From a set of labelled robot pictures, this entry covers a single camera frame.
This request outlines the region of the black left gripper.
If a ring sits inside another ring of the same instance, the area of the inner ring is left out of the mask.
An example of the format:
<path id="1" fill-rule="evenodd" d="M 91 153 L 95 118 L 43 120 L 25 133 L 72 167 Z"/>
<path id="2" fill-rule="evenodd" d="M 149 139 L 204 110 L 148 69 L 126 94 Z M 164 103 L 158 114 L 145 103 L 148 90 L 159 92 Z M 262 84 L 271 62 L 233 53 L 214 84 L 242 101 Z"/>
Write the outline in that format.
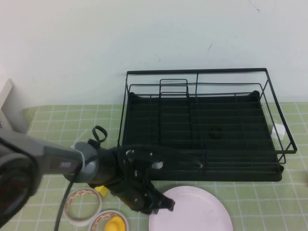
<path id="1" fill-rule="evenodd" d="M 175 201 L 137 180 L 125 180 L 113 176 L 113 195 L 117 196 L 131 210 L 146 215 L 157 214 L 160 209 L 174 210 Z"/>

